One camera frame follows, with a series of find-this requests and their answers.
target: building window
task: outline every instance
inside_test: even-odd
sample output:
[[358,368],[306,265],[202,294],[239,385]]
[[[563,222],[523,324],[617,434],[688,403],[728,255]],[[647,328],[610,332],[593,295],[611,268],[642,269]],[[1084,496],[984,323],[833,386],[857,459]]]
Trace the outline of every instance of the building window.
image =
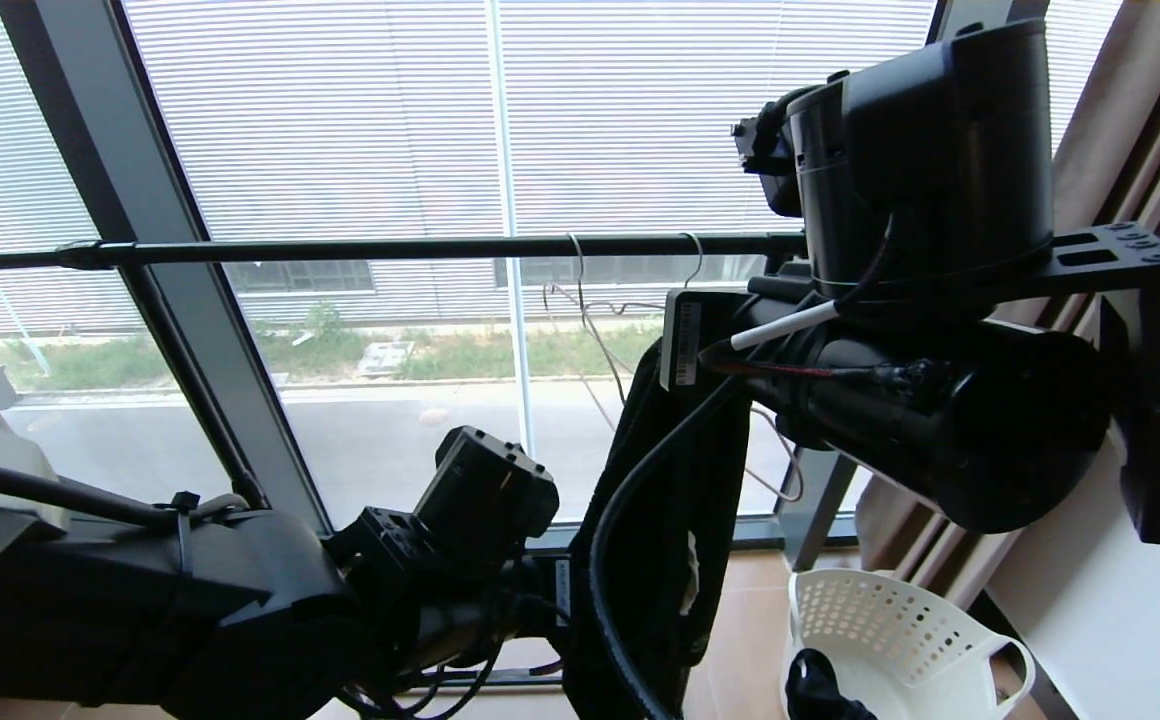
[[365,260],[297,260],[229,267],[237,292],[334,292],[375,290]]
[[[681,283],[695,272],[697,259],[676,256],[629,256],[629,259],[585,259],[585,284],[650,284]],[[522,284],[539,286],[548,283],[575,284],[580,275],[580,259],[522,259]],[[494,261],[496,288],[508,286],[503,261]],[[713,255],[694,282],[745,282],[762,272],[757,256]]]

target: basket handle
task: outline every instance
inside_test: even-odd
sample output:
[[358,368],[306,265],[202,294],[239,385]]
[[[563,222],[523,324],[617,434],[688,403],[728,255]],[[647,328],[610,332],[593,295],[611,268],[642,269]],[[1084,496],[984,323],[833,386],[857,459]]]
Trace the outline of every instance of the basket handle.
[[[1020,698],[1024,697],[1029,691],[1031,691],[1031,689],[1034,689],[1034,678],[1037,676],[1037,667],[1034,667],[1034,655],[1029,653],[1029,649],[1024,647],[1018,639],[1008,638],[1006,635],[995,635],[988,639],[987,642],[979,643],[979,647],[969,652],[970,656],[984,662],[984,664],[988,664],[988,661],[993,657],[993,655],[996,655],[998,650],[1009,646],[1009,643],[1014,643],[1015,650],[1020,650],[1020,656],[1024,660],[1024,676],[1023,678],[1020,678],[1018,691],[1010,693],[1009,697],[1006,697],[1005,700],[996,704],[996,714],[994,715],[995,720],[1005,720],[1005,718],[1010,714],[1012,710],[1015,708],[1015,703],[1020,701]],[[989,676],[992,676],[992,669],[987,667],[987,670],[989,671]]]

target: white wall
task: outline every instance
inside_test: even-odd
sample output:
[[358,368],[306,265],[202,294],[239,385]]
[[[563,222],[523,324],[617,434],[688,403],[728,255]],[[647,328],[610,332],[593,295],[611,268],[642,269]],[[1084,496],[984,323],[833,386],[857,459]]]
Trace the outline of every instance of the white wall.
[[1160,546],[1140,543],[1110,443],[1092,472],[1025,530],[992,598],[1083,719],[1160,719]]

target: tiled floor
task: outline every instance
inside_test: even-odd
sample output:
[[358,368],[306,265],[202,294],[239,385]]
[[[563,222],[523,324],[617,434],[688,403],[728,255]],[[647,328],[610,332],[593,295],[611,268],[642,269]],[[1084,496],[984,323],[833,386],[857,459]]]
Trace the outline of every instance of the tiled floor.
[[[818,568],[858,568],[854,552],[826,552]],[[691,672],[686,693],[686,720],[782,720],[780,694],[789,638],[789,568],[780,552],[735,553],[722,589],[722,604],[709,652]],[[503,667],[538,666],[556,656],[543,641],[513,641],[503,648]],[[1000,683],[1009,684],[1009,676]],[[440,697],[426,714],[443,710],[458,694]],[[566,697],[556,689],[496,691],[471,701],[458,720],[574,720]],[[316,720],[356,720],[347,707],[331,701]],[[3,701],[0,720],[165,720],[157,707],[106,706],[80,708],[67,703]],[[1020,707],[1012,720],[1045,720],[1036,706]]]

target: robotic arm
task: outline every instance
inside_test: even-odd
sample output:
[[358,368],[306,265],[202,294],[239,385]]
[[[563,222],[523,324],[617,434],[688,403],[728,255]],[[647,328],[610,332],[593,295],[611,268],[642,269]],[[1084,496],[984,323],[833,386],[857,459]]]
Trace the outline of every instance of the robotic arm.
[[[1128,506],[1160,541],[1160,240],[1052,237],[1042,23],[839,73],[732,136],[769,206],[805,219],[810,261],[670,293],[567,552],[525,551],[558,507],[548,470],[474,428],[448,434],[414,511],[368,507],[331,538],[239,497],[142,506],[0,470],[3,495],[77,512],[64,533],[0,511],[0,696],[182,720],[339,697],[409,719],[471,681],[445,719],[503,641],[543,637],[580,717],[680,714],[754,400],[986,533],[1056,507],[1115,419]],[[1100,293],[1099,349],[984,319],[1056,293]]]

